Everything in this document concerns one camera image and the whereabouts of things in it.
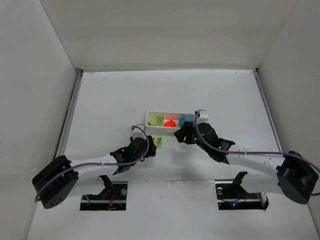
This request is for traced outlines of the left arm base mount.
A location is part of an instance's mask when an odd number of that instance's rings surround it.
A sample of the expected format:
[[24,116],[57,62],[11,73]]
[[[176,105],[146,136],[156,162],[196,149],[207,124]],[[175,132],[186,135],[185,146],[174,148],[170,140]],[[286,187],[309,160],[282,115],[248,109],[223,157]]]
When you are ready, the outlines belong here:
[[128,182],[111,181],[107,176],[100,176],[104,188],[97,194],[81,197],[80,211],[125,211],[127,208]]

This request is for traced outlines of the light green small brick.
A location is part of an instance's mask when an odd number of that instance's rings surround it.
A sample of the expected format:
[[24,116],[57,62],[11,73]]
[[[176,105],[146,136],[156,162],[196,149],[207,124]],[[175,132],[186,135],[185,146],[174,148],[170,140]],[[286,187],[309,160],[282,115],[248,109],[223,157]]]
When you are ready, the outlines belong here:
[[163,144],[163,137],[153,137],[152,140],[156,146],[161,146]]

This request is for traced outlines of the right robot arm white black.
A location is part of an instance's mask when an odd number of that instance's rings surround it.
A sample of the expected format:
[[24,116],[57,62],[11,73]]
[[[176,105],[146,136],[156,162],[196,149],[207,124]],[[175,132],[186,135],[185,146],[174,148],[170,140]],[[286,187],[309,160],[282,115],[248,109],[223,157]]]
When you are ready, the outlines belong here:
[[219,137],[211,125],[204,122],[185,121],[174,136],[179,143],[197,145],[218,163],[257,172],[240,171],[234,177],[229,187],[235,199],[265,192],[281,194],[295,203],[306,205],[311,197],[319,196],[314,189],[320,169],[297,152],[252,152]]

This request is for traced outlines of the teal round lego piece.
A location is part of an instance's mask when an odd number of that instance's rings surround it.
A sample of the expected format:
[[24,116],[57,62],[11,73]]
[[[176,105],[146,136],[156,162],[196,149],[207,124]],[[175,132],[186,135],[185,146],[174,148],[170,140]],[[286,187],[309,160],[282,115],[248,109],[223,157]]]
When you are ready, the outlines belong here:
[[194,122],[195,118],[193,115],[181,115],[179,118],[179,127],[182,128],[185,122]]

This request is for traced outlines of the orange round lego piece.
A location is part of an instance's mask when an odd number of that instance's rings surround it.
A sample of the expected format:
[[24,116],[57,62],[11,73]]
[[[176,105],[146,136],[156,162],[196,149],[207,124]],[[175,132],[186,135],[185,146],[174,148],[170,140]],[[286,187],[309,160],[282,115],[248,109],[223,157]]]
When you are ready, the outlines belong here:
[[170,119],[169,121],[166,121],[163,126],[168,127],[168,128],[175,128],[176,122],[174,120]]

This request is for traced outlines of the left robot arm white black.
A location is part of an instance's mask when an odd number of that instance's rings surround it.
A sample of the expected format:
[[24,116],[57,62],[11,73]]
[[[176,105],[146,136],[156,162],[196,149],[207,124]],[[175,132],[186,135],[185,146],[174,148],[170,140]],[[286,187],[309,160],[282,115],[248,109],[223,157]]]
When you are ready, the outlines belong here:
[[104,193],[108,189],[110,176],[127,172],[138,162],[156,155],[157,146],[151,135],[147,139],[130,138],[128,146],[110,154],[87,160],[69,160],[61,155],[52,160],[32,179],[36,190],[35,202],[41,202],[45,209],[51,209],[66,198],[75,195],[75,189],[86,180],[99,177],[103,181]]

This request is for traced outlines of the white three-compartment tray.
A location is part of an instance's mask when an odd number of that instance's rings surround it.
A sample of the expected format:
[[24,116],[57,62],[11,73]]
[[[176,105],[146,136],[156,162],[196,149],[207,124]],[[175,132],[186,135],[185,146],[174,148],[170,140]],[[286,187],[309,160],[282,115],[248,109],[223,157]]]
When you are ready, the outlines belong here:
[[[179,119],[182,115],[191,115],[194,116],[194,113],[181,113],[181,112],[168,112],[168,111],[156,111],[149,110],[146,114],[145,120],[145,131],[150,135],[158,135],[158,136],[172,136],[174,132],[180,130]],[[150,119],[155,119],[156,116],[163,116],[163,125],[149,125]],[[176,123],[176,127],[164,127],[164,123],[173,120]]]

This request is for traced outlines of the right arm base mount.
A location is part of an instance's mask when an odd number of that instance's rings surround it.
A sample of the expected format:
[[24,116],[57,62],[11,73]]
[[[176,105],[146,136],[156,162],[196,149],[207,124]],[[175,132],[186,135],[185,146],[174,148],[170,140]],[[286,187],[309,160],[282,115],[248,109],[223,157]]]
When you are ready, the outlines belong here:
[[220,211],[263,210],[269,206],[266,193],[248,193],[242,186],[248,173],[239,172],[234,179],[215,181],[217,206]]

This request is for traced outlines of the light green lego brick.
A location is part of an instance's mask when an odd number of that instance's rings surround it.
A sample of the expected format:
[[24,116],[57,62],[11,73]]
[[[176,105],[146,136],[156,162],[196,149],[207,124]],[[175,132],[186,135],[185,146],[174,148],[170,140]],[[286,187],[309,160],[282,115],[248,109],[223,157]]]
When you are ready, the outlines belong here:
[[157,120],[155,118],[152,118],[149,120],[149,125],[150,126],[155,126],[157,124]]

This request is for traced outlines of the light green long brick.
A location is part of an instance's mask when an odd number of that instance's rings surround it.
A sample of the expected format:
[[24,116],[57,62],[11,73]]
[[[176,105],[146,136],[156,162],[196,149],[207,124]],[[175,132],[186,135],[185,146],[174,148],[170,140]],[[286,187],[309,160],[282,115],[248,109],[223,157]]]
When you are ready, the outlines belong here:
[[156,116],[155,117],[155,123],[157,126],[162,126],[164,122],[164,117],[163,116]]

